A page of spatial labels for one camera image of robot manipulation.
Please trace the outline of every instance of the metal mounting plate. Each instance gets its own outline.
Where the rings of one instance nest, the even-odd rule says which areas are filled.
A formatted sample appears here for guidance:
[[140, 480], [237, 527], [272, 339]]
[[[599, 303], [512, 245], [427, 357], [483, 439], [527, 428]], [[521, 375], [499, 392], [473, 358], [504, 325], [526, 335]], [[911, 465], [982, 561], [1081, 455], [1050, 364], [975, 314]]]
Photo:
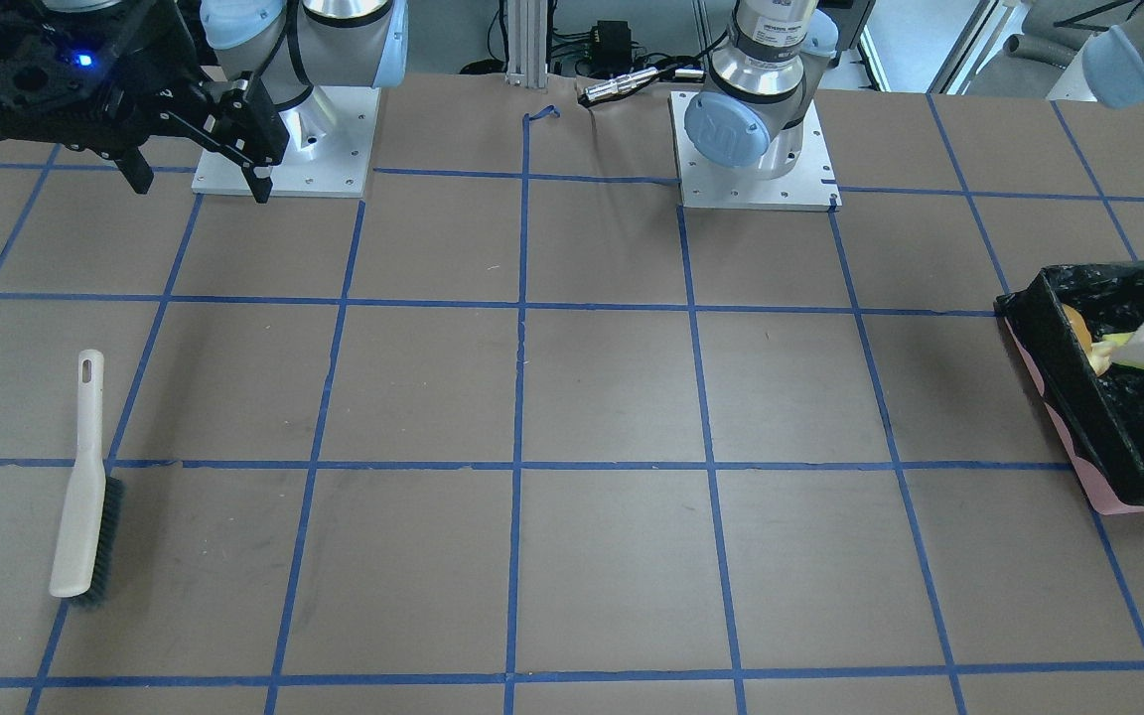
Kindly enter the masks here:
[[[272, 167], [272, 196], [318, 196], [332, 199], [362, 199], [373, 154], [373, 133], [378, 128], [380, 90], [372, 87], [323, 87], [350, 133], [350, 152], [324, 154], [304, 164], [284, 162]], [[192, 177], [194, 193], [249, 196], [240, 168], [235, 162], [202, 151]]]
[[704, 158], [686, 136], [686, 105], [696, 92], [673, 92], [670, 109], [674, 120], [674, 144], [677, 151], [677, 176], [682, 181], [682, 205], [693, 208], [763, 208], [776, 212], [827, 212], [840, 207], [841, 191], [832, 173], [827, 142], [811, 103], [807, 109], [807, 142], [797, 157], [797, 166], [781, 177], [758, 180], [745, 173], [718, 166]]

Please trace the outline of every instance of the black trash bag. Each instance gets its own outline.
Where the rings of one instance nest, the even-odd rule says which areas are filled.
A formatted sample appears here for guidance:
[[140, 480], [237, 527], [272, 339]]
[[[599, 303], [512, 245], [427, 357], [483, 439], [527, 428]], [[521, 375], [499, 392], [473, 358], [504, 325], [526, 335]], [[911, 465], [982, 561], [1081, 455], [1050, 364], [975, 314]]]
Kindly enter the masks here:
[[1028, 288], [995, 300], [1039, 367], [1044, 402], [1062, 415], [1080, 456], [1097, 466], [1115, 495], [1144, 507], [1144, 371], [1113, 365], [1095, 376], [1062, 304], [1088, 323], [1094, 340], [1144, 321], [1144, 261], [1049, 267]]

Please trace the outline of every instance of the light blue joint cap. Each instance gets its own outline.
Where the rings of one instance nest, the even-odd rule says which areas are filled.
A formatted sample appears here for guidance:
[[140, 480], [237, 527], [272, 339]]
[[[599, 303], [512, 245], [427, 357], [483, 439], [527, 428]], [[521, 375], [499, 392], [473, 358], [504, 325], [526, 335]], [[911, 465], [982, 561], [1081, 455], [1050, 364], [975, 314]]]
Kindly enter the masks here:
[[200, 24], [214, 49], [232, 49], [253, 40], [285, 11], [285, 0], [202, 0]]
[[686, 136], [700, 154], [723, 167], [748, 167], [771, 145], [762, 118], [725, 94], [697, 94], [686, 105], [685, 121]]
[[378, 61], [374, 87], [395, 87], [404, 81], [404, 67], [410, 55], [408, 0], [395, 0], [391, 22], [387, 30], [387, 43], [382, 45], [382, 58]]
[[807, 41], [802, 45], [802, 53], [832, 59], [839, 54], [836, 43], [840, 37], [841, 31], [836, 27], [836, 23], [825, 13], [815, 10], [811, 15], [811, 26], [807, 31]]
[[1085, 46], [1085, 80], [1110, 109], [1144, 102], [1144, 59], [1123, 27], [1112, 26]]

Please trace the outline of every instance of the grid of blue tape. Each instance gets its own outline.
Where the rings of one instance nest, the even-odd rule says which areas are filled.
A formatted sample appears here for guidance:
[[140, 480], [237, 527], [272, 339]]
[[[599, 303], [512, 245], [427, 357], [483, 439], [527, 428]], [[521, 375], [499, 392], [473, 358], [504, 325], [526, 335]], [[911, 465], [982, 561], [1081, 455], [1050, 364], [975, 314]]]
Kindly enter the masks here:
[[[1071, 126], [1067, 125], [1060, 109], [1054, 104], [1054, 112], [1057, 113], [1058, 122], [1062, 124], [1063, 132], [1072, 148], [1074, 148], [1081, 166], [1085, 167], [1090, 182], [1094, 183], [1095, 194], [1048, 194], [1048, 193], [1017, 193], [1017, 192], [985, 192], [974, 191], [968, 186], [966, 175], [963, 175], [956, 154], [952, 150], [947, 130], [942, 122], [934, 98], [927, 95], [930, 112], [934, 114], [939, 136], [947, 149], [947, 153], [961, 189], [956, 190], [917, 190], [899, 189], [899, 186], [859, 186], [841, 185], [841, 190], [850, 192], [884, 192], [884, 193], [924, 193], [963, 196], [970, 205], [974, 221], [979, 228], [986, 249], [988, 249], [991, 267], [995, 271], [1002, 288], [1009, 286], [1004, 280], [1004, 271], [1000, 267], [998, 253], [991, 244], [986, 228], [984, 225], [979, 208], [975, 202], [977, 196], [999, 196], [999, 198], [1018, 199], [1054, 199], [1054, 200], [1099, 200], [1106, 207], [1109, 216], [1115, 225], [1115, 231], [1120, 239], [1125, 241], [1127, 252], [1136, 259], [1136, 252], [1127, 239], [1125, 227], [1121, 225], [1113, 212], [1113, 202], [1144, 202], [1144, 196], [1109, 196], [1104, 193], [1103, 186], [1097, 181], [1093, 167], [1089, 167], [1088, 159], [1083, 150], [1074, 137]], [[27, 700], [26, 715], [33, 715], [40, 702], [41, 692], [45, 689], [72, 689], [72, 688], [231, 688], [248, 686], [268, 689], [267, 706], [264, 712], [272, 715], [276, 712], [277, 693], [281, 688], [295, 686], [332, 686], [332, 684], [500, 684], [505, 688], [503, 709], [506, 715], [514, 712], [515, 686], [522, 683], [548, 683], [548, 682], [621, 682], [621, 681], [731, 681], [734, 685], [736, 710], [739, 715], [748, 714], [748, 706], [745, 701], [744, 683], [756, 680], [799, 680], [799, 678], [872, 678], [872, 677], [915, 677], [916, 675], [939, 675], [950, 680], [954, 701], [956, 701], [958, 713], [967, 714], [966, 698], [963, 697], [960, 677], [971, 674], [1056, 674], [1057, 672], [1120, 672], [1139, 670], [1144, 672], [1144, 660], [1104, 660], [1104, 661], [1071, 661], [1071, 662], [998, 662], [998, 665], [963, 665], [956, 662], [951, 651], [951, 644], [945, 626], [944, 614], [938, 602], [934, 575], [930, 573], [930, 558], [928, 558], [924, 540], [922, 540], [921, 526], [916, 519], [913, 506], [912, 490], [909, 490], [905, 471], [907, 470], [1068, 470], [1071, 466], [1062, 463], [1035, 463], [1035, 462], [986, 462], [986, 461], [934, 461], [934, 462], [907, 462], [899, 459], [898, 445], [893, 436], [893, 427], [890, 420], [889, 408], [885, 406], [884, 390], [881, 386], [880, 373], [876, 370], [876, 358], [872, 352], [871, 340], [868, 339], [864, 316], [960, 316], [991, 318], [990, 311], [907, 311], [907, 309], [873, 309], [863, 308], [858, 302], [858, 293], [855, 289], [855, 280], [850, 273], [849, 261], [845, 247], [841, 241], [839, 216], [829, 213], [832, 227], [832, 239], [839, 253], [841, 272], [843, 272], [850, 307], [756, 307], [756, 304], [697, 304], [693, 273], [691, 273], [690, 249], [686, 237], [685, 215], [681, 207], [677, 207], [677, 228], [681, 235], [682, 270], [686, 283], [685, 304], [598, 304], [598, 303], [529, 303], [527, 302], [527, 217], [529, 217], [529, 186], [532, 181], [569, 181], [569, 182], [594, 182], [594, 183], [661, 183], [675, 184], [672, 177], [587, 177], [587, 176], [563, 176], [563, 175], [539, 175], [531, 173], [531, 122], [538, 119], [555, 114], [558, 110], [546, 108], [534, 117], [525, 114], [523, 117], [523, 170], [522, 172], [459, 172], [459, 170], [426, 170], [426, 169], [399, 169], [378, 168], [380, 173], [396, 173], [396, 175], [418, 176], [448, 176], [448, 177], [513, 177], [522, 182], [522, 213], [521, 213], [521, 268], [518, 268], [518, 300], [517, 302], [451, 302], [451, 300], [380, 300], [380, 299], [352, 299], [349, 297], [350, 283], [355, 273], [356, 256], [358, 255], [359, 240], [362, 240], [362, 229], [364, 225], [365, 205], [358, 205], [352, 240], [350, 240], [350, 253], [347, 259], [343, 286], [337, 299], [329, 297], [217, 297], [216, 295], [174, 295], [174, 283], [176, 281], [178, 269], [188, 248], [188, 241], [192, 236], [197, 214], [199, 213], [202, 198], [198, 197], [192, 207], [190, 219], [181, 241], [176, 257], [161, 294], [46, 294], [46, 293], [1, 293], [0, 300], [103, 300], [103, 302], [156, 302], [158, 311], [154, 315], [153, 326], [146, 336], [144, 349], [142, 350], [140, 365], [132, 380], [132, 389], [124, 404], [121, 416], [119, 416], [117, 430], [110, 443], [108, 467], [112, 468], [135, 468], [168, 464], [169, 461], [150, 461], [150, 459], [119, 459], [118, 450], [125, 436], [128, 420], [130, 420], [132, 408], [135, 406], [136, 395], [144, 380], [146, 364], [153, 355], [156, 336], [161, 327], [165, 311], [172, 303], [283, 303], [283, 304], [336, 304], [335, 333], [329, 351], [329, 370], [324, 380], [320, 395], [320, 406], [318, 410], [317, 426], [312, 436], [312, 455], [305, 461], [208, 461], [208, 459], [185, 459], [182, 466], [185, 468], [228, 468], [228, 470], [305, 470], [303, 502], [301, 502], [299, 526], [295, 538], [294, 557], [292, 557], [289, 570], [289, 582], [286, 585], [285, 602], [283, 602], [281, 623], [278, 629], [276, 651], [271, 674], [245, 675], [245, 677], [185, 677], [185, 675], [174, 675], [174, 677], [154, 677], [154, 675], [125, 675], [125, 677], [54, 677], [49, 674], [51, 658], [55, 657], [58, 646], [59, 635], [64, 629], [67, 606], [61, 603], [57, 609], [54, 623], [49, 633], [49, 639], [41, 656], [40, 666], [33, 678], [0, 678], [0, 689], [31, 689]], [[41, 186], [50, 172], [55, 170], [113, 170], [110, 167], [64, 166], [56, 162], [56, 154], [59, 148], [51, 150], [49, 158], [42, 164], [24, 162], [0, 162], [0, 168], [10, 169], [34, 169], [40, 172], [33, 190], [26, 204], [18, 214], [8, 240], [0, 253], [0, 270], [8, 257], [9, 252], [17, 240], [19, 230], [31, 213]], [[158, 170], [185, 173], [192, 172], [191, 167], [158, 167]], [[326, 424], [327, 411], [329, 411], [329, 396], [333, 376], [340, 351], [343, 327], [345, 323], [347, 308], [351, 304], [406, 304], [407, 307], [450, 307], [450, 308], [509, 308], [516, 309], [517, 320], [517, 352], [516, 352], [516, 380], [515, 380], [515, 439], [514, 458], [511, 462], [342, 462], [323, 461], [320, 459], [320, 445]], [[566, 309], [566, 311], [682, 311], [686, 312], [690, 321], [691, 349], [696, 364], [697, 390], [700, 408], [700, 421], [704, 429], [704, 462], [529, 462], [523, 459], [523, 339], [525, 339], [526, 311], [531, 308], [541, 309]], [[882, 427], [884, 428], [885, 446], [889, 448], [890, 462], [832, 462], [832, 463], [794, 463], [794, 462], [720, 462], [714, 455], [712, 424], [709, 424], [708, 397], [705, 394], [704, 383], [704, 357], [700, 351], [699, 339], [699, 313], [700, 312], [835, 312], [849, 313], [853, 317], [858, 328], [859, 340], [864, 360], [867, 363], [868, 374], [872, 379], [873, 392], [876, 395], [876, 406], [880, 411]], [[14, 464], [22, 467], [67, 467], [72, 461], [67, 459], [34, 459], [34, 458], [0, 458], [0, 466]], [[297, 593], [297, 577], [303, 561], [303, 548], [305, 534], [308, 534], [310, 513], [312, 513], [312, 490], [315, 475], [318, 470], [456, 470], [456, 468], [471, 467], [478, 470], [511, 470], [513, 474], [513, 503], [511, 503], [511, 530], [509, 530], [509, 577], [508, 577], [508, 633], [506, 634], [506, 665], [505, 672], [500, 674], [323, 674], [323, 675], [294, 675], [283, 674], [283, 662], [289, 642], [289, 625], [294, 613], [295, 596]], [[518, 607], [518, 548], [521, 548], [521, 503], [523, 487], [523, 470], [645, 470], [645, 468], [664, 468], [664, 470], [704, 470], [708, 475], [709, 498], [712, 498], [712, 517], [714, 529], [714, 545], [717, 548], [718, 579], [721, 579], [723, 610], [726, 617], [728, 649], [730, 649], [730, 669], [704, 669], [704, 670], [629, 670], [629, 672], [546, 672], [545, 674], [521, 674], [516, 670], [516, 638], [517, 638], [517, 607]], [[718, 471], [720, 470], [893, 470], [899, 484], [899, 494], [907, 511], [909, 530], [912, 530], [913, 541], [916, 549], [919, 566], [921, 566], [922, 580], [925, 583], [927, 596], [930, 602], [931, 612], [935, 615], [935, 625], [938, 630], [938, 638], [944, 664], [942, 666], [871, 666], [869, 668], [744, 668], [740, 661], [739, 637], [737, 637], [734, 602], [732, 596], [732, 585], [730, 573], [726, 569], [726, 542], [722, 533], [721, 501], [718, 501]], [[1113, 575], [1115, 575], [1118, 588], [1125, 597], [1127, 611], [1131, 617], [1133, 626], [1141, 639], [1144, 649], [1144, 623], [1141, 620], [1141, 612], [1133, 597], [1131, 590], [1127, 587], [1125, 573], [1113, 548], [1101, 517], [1094, 515], [1094, 525], [1097, 530], [1098, 539], [1104, 553], [1107, 556]]]

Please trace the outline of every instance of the brush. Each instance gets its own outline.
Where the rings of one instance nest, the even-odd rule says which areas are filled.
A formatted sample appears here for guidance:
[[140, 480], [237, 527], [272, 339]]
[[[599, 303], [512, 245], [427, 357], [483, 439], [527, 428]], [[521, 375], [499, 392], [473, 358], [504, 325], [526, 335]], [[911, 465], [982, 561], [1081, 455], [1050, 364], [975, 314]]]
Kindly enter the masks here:
[[109, 562], [125, 486], [104, 474], [104, 355], [78, 353], [78, 453], [64, 492], [50, 596], [73, 606], [98, 606], [108, 596]]

